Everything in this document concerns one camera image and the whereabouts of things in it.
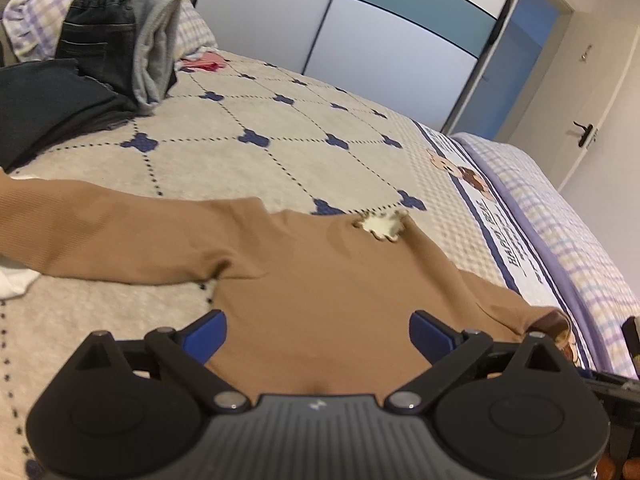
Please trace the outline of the brown knit sweater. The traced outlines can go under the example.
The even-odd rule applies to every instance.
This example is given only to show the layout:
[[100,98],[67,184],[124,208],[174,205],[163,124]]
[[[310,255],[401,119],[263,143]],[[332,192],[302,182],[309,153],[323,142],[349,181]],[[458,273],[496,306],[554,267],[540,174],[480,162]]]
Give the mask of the brown knit sweater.
[[51,278],[163,286],[213,281],[228,338],[213,369],[248,396],[372,393],[422,373],[423,310],[503,342],[558,347],[556,307],[458,269],[406,214],[312,216],[257,198],[162,200],[69,180],[1,180],[1,252]]

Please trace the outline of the purple plaid quilt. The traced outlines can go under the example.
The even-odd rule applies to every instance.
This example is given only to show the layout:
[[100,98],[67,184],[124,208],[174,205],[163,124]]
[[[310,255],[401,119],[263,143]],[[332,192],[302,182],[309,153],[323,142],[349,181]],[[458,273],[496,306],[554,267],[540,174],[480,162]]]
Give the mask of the purple plaid quilt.
[[454,140],[501,182],[572,281],[592,326],[599,366],[636,379],[623,324],[639,314],[639,299],[597,237],[525,152],[469,133],[457,133]]

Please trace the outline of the white cloth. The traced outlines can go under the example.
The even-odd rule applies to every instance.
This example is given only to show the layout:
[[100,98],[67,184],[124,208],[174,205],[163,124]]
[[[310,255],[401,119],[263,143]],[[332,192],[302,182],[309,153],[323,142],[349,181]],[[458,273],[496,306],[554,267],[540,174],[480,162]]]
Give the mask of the white cloth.
[[8,300],[26,294],[40,273],[6,258],[0,258],[0,298]]

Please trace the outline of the white room door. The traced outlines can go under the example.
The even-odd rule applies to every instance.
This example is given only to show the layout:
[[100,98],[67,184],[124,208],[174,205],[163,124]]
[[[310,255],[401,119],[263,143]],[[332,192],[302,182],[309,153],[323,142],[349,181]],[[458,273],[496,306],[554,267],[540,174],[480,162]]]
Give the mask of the white room door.
[[[562,41],[530,98],[508,143],[539,166],[559,191],[587,154],[608,117],[639,44],[639,27],[596,14],[575,12]],[[593,124],[587,144],[582,130]]]

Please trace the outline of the beige bear pattern blanket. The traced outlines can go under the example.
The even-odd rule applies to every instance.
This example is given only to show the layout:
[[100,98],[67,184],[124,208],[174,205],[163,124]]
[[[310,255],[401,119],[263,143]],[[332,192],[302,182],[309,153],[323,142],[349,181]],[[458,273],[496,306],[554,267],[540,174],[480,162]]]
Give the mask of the beige bear pattern blanket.
[[[405,209],[461,270],[555,304],[573,356],[593,362],[584,307],[532,226],[465,148],[345,90],[228,55],[222,70],[185,68],[148,117],[52,146],[19,179],[79,180],[171,200],[258,197],[271,211],[358,214]],[[92,330],[136,339],[206,313],[213,284],[130,286],[38,278],[1,306],[1,474],[34,478],[28,410]]]

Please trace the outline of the black folded garment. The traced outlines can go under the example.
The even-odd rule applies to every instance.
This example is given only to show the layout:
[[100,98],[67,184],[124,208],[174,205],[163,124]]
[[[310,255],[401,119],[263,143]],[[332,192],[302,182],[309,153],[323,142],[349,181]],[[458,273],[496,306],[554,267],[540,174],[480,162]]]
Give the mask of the black folded garment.
[[78,73],[73,60],[1,70],[1,168],[10,171],[49,146],[134,118],[126,96]]

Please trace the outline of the pink small garment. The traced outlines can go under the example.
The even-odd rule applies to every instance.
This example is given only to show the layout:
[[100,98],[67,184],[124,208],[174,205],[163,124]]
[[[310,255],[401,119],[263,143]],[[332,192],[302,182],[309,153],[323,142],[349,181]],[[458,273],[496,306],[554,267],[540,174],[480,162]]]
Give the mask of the pink small garment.
[[195,60],[181,61],[183,70],[206,70],[206,72],[216,72],[227,66],[227,61],[217,52],[204,52],[200,58]]

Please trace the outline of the dark folded jeans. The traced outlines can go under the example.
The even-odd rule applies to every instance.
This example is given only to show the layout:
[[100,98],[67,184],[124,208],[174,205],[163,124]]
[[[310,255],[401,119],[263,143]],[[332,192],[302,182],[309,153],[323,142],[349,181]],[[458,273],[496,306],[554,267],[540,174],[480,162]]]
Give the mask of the dark folded jeans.
[[131,0],[74,0],[54,57],[72,58],[81,73],[131,98],[136,32]]

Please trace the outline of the sliding wardrobe doors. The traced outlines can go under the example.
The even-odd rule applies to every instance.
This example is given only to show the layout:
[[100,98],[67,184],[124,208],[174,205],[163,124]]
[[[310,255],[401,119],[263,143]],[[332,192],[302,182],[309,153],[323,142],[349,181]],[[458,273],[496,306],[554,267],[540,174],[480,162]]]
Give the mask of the sliding wardrobe doors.
[[196,0],[219,47],[443,129],[516,0]]

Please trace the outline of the grey folded garment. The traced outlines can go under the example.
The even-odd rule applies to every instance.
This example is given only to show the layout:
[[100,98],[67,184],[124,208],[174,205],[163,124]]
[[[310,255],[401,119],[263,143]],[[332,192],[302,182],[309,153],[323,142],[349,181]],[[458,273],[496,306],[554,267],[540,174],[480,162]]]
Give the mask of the grey folded garment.
[[165,99],[175,76],[181,0],[131,0],[136,19],[131,89],[141,115]]

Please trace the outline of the plaid pillow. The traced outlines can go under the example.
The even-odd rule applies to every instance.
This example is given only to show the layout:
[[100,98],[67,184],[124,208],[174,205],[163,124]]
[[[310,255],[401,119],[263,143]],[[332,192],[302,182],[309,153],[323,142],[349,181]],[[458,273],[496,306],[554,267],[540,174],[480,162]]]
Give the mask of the plaid pillow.
[[[73,0],[10,0],[2,23],[13,53],[22,62],[52,58],[62,24]],[[181,0],[174,58],[195,60],[215,52],[214,33],[190,0]]]

